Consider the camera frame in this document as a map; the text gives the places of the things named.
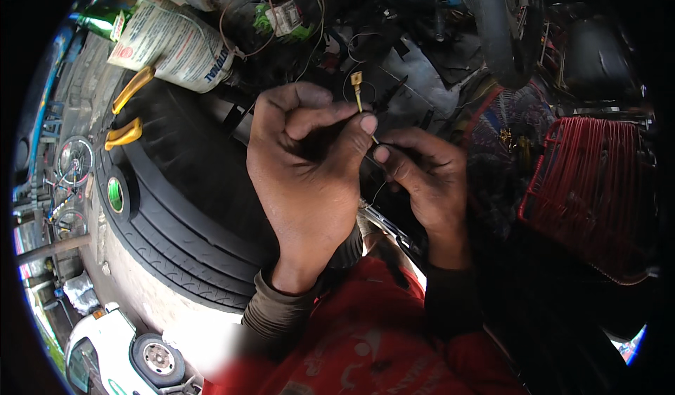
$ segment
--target bicycle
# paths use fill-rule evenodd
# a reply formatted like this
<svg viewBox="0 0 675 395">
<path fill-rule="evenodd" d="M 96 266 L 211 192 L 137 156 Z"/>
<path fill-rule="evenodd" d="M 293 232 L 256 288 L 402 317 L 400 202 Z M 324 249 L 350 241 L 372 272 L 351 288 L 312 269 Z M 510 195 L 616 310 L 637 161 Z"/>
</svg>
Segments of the bicycle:
<svg viewBox="0 0 675 395">
<path fill-rule="evenodd" d="M 81 236 L 87 232 L 84 214 L 66 206 L 82 197 L 79 194 L 80 187 L 87 181 L 94 163 L 91 143 L 84 137 L 74 136 L 63 143 L 59 152 L 56 180 L 48 180 L 47 174 L 43 178 L 43 184 L 49 184 L 52 189 L 49 209 L 44 213 L 45 225 L 52 225 L 54 236 L 59 240 Z"/>
</svg>

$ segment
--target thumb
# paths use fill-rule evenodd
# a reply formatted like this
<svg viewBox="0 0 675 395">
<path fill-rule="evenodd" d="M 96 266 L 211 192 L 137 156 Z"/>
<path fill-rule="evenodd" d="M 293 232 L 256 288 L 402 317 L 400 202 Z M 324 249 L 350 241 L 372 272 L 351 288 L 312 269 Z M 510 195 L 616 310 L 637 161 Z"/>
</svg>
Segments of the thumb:
<svg viewBox="0 0 675 395">
<path fill-rule="evenodd" d="M 387 175 L 401 184 L 411 195 L 429 185 L 429 177 L 411 158 L 388 145 L 377 146 L 373 152 L 375 160 L 384 166 Z"/>
<path fill-rule="evenodd" d="M 372 113 L 355 115 L 342 129 L 325 165 L 340 175 L 359 174 L 363 157 L 373 144 L 377 118 Z"/>
</svg>

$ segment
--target red wire basket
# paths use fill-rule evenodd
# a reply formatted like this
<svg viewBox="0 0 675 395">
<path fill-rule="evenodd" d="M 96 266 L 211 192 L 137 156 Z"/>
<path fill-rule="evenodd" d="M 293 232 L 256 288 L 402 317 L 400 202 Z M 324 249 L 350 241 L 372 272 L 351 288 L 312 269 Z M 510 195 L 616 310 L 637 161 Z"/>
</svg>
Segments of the red wire basket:
<svg viewBox="0 0 675 395">
<path fill-rule="evenodd" d="M 654 163 L 637 127 L 566 117 L 545 139 L 519 219 L 565 244 L 615 282 L 647 277 L 645 238 L 654 228 Z"/>
</svg>

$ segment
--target truck wheel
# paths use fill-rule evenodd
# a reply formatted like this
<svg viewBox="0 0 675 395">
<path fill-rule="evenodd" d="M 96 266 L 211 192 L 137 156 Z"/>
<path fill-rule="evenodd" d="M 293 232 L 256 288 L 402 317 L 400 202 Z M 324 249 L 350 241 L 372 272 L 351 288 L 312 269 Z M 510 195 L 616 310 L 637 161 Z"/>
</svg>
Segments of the truck wheel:
<svg viewBox="0 0 675 395">
<path fill-rule="evenodd" d="M 139 370 L 157 388 L 175 386 L 185 375 L 185 360 L 156 333 L 139 336 L 131 348 L 131 359 Z"/>
</svg>

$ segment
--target finger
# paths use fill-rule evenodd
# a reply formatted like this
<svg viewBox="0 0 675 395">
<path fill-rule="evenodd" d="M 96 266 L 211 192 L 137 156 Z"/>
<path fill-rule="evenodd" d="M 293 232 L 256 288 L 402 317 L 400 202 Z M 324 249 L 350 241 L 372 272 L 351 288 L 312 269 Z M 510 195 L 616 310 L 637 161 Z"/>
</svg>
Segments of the finger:
<svg viewBox="0 0 675 395">
<path fill-rule="evenodd" d="M 358 177 L 376 128 L 377 118 L 372 113 L 355 115 L 342 129 L 323 165 L 338 175 Z"/>
<path fill-rule="evenodd" d="M 420 154 L 427 156 L 429 161 L 436 165 L 445 165 L 455 159 L 464 158 L 464 152 L 459 147 L 417 127 L 392 129 L 384 133 L 380 137 L 380 141 L 390 145 L 415 149 Z"/>
<path fill-rule="evenodd" d="M 294 109 L 286 118 L 285 131 L 293 140 L 302 140 L 312 130 L 332 126 L 359 112 L 356 103 L 338 102 L 327 107 Z"/>
<path fill-rule="evenodd" d="M 333 95 L 316 84 L 300 82 L 262 92 L 256 100 L 251 124 L 251 139 L 270 139 L 283 132 L 286 113 L 297 107 L 323 108 Z"/>
<path fill-rule="evenodd" d="M 417 194 L 429 185 L 429 176 L 401 151 L 391 146 L 380 145 L 373 152 L 373 156 L 384 166 L 387 175 L 401 184 L 411 195 Z"/>
</svg>

